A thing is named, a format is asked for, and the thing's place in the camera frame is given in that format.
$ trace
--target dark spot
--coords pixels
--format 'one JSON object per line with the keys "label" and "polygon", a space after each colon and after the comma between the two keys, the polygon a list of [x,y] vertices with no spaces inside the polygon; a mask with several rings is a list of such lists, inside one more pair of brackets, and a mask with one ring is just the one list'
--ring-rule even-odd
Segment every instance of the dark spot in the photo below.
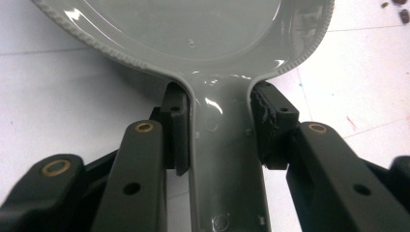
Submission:
{"label": "dark spot", "polygon": [[393,2],[399,5],[404,5],[406,4],[407,0],[393,0]]}
{"label": "dark spot", "polygon": [[408,12],[406,9],[402,10],[402,11],[399,13],[399,15],[400,15],[401,22],[402,22],[403,24],[409,23],[409,21],[410,21],[410,15],[409,15],[409,12]]}

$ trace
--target circular hole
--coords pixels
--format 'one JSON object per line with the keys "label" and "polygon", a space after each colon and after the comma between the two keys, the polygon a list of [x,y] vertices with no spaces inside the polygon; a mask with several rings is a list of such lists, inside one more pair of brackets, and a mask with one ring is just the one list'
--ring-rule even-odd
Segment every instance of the circular hole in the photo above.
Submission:
{"label": "circular hole", "polygon": [[54,160],[43,167],[42,174],[46,177],[58,176],[69,170],[71,165],[67,159]]}
{"label": "circular hole", "polygon": [[172,112],[177,112],[177,111],[180,111],[180,108],[177,107],[177,106],[174,106],[174,107],[171,108],[171,111]]}
{"label": "circular hole", "polygon": [[318,133],[325,133],[327,129],[323,127],[322,125],[319,124],[310,124],[308,126],[312,131],[318,132]]}
{"label": "circular hole", "polygon": [[138,124],[135,129],[138,132],[148,132],[148,131],[151,131],[153,128],[154,128],[154,125],[150,123],[143,123],[143,124]]}
{"label": "circular hole", "polygon": [[129,183],[123,189],[125,195],[133,195],[139,192],[140,190],[141,186],[139,185],[139,183]]}
{"label": "circular hole", "polygon": [[361,195],[366,195],[366,196],[371,195],[370,189],[368,189],[368,187],[364,185],[354,185],[353,189]]}
{"label": "circular hole", "polygon": [[144,125],[139,126],[139,129],[142,130],[142,131],[146,131],[149,128],[150,128],[150,126],[148,124],[144,124]]}

